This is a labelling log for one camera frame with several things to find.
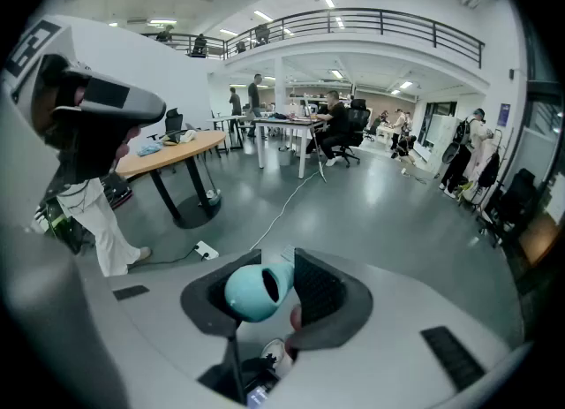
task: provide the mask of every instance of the white cable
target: white cable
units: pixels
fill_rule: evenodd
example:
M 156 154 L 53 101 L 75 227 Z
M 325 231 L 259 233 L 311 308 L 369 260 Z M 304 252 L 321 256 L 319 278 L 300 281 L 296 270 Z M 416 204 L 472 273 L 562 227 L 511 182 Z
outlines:
M 277 217 L 275 218 L 275 220 L 273 220 L 273 222 L 269 225 L 267 231 L 265 231 L 265 233 L 263 233 L 263 236 L 259 238 L 259 241 L 257 241 L 255 244 L 253 244 L 253 245 L 251 246 L 251 249 L 249 249 L 250 252 L 263 240 L 263 238 L 265 238 L 265 237 L 268 235 L 268 233 L 269 233 L 269 232 L 271 231 L 271 229 L 273 228 L 273 225 L 275 225 L 275 222 L 278 221 L 278 220 L 279 220 L 279 217 L 281 217 L 281 216 L 283 215 L 284 209 L 285 209 L 286 206 L 289 204 L 290 199 L 292 199 L 292 197 L 294 197 L 294 194 L 298 192 L 298 189 L 300 189 L 302 186 L 304 186 L 304 185 L 308 182 L 308 180 L 309 180 L 310 178 L 312 178 L 314 175 L 316 175 L 317 173 L 320 173 L 320 171 L 319 171 L 319 170 L 315 171 L 310 177 L 308 177 L 306 180 L 304 180 L 304 183 L 303 183 L 302 185 L 300 185 L 299 187 L 297 187 L 297 188 L 295 189 L 294 193 L 292 193 L 292 195 L 289 197 L 289 199 L 284 202 L 284 206 L 282 207 L 281 214 L 280 214 L 279 216 L 277 216 Z

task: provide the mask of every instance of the round wooden table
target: round wooden table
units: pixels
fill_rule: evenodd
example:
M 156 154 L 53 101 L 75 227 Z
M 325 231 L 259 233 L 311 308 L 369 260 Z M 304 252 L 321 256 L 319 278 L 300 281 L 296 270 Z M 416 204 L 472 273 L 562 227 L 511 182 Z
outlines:
M 151 155 L 124 156 L 117 165 L 116 173 L 122 177 L 132 177 L 133 175 L 149 172 L 157 191 L 172 214 L 175 224 L 184 229 L 199 227 L 215 216 L 220 209 L 220 203 L 218 202 L 214 206 L 210 205 L 204 185 L 202 185 L 202 180 L 200 179 L 198 167 L 194 161 L 194 156 L 215 147 L 223 142 L 225 137 L 226 133 L 222 131 L 198 131 L 196 139 L 188 143 L 164 146 L 162 150 Z M 177 207 L 170 198 L 158 170 L 161 167 L 178 163 L 179 161 L 185 161 L 186 163 L 194 189 L 196 189 L 196 196 L 182 201 Z M 194 200 L 194 197 L 198 197 L 202 208 L 198 208 L 198 202 Z

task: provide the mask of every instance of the foot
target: foot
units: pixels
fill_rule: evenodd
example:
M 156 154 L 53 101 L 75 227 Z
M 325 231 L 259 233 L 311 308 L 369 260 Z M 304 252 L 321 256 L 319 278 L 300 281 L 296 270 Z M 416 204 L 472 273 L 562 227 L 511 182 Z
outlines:
M 454 199 L 456 197 L 456 195 L 454 193 L 451 193 L 447 187 L 445 188 L 445 191 L 443 191 L 444 194 L 446 194 L 448 197 L 451 197 L 452 199 Z
M 139 253 L 139 258 L 135 261 L 136 263 L 138 261 L 142 261 L 142 260 L 149 258 L 151 256 L 151 254 L 153 253 L 153 251 L 149 247 L 142 247 L 140 249 L 140 251 L 141 252 Z

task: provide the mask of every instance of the power strip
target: power strip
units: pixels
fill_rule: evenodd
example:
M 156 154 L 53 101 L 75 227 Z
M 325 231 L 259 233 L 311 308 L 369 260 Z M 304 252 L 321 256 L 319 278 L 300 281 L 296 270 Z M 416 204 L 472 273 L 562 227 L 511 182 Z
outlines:
M 212 247 L 206 244 L 204 241 L 199 241 L 194 250 L 200 254 L 204 260 L 212 260 L 220 256 Z

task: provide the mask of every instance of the gray floor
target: gray floor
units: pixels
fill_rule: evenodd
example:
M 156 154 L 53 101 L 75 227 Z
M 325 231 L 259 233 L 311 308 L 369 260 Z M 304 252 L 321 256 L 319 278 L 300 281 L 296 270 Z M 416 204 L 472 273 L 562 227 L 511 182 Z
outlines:
M 256 150 L 207 157 L 222 207 L 209 223 L 194 229 L 177 228 L 146 175 L 132 183 L 133 197 L 116 211 L 125 237 L 135 246 L 151 246 L 150 261 L 172 261 L 199 240 L 220 254 L 246 251 L 280 213 L 284 202 L 303 180 L 298 159 L 278 166 L 280 144 L 267 145 L 267 165 L 259 169 Z M 302 187 L 273 230 L 261 241 L 264 254 L 280 254 L 286 245 L 301 246 L 359 260 L 412 276 L 433 287 L 501 336 L 511 347 L 522 341 L 522 321 L 516 288 L 499 249 L 477 238 L 474 218 L 437 189 L 401 175 L 402 165 L 389 158 L 358 151 L 361 164 L 326 168 L 325 184 L 316 175 Z M 200 175 L 210 188 L 201 166 Z M 179 203 L 194 194 L 183 163 L 162 179 Z M 317 170 L 306 162 L 305 176 Z M 426 172 L 413 169 L 418 176 Z M 192 254 L 175 265 L 133 269 L 150 272 L 163 266 L 184 266 L 200 257 Z

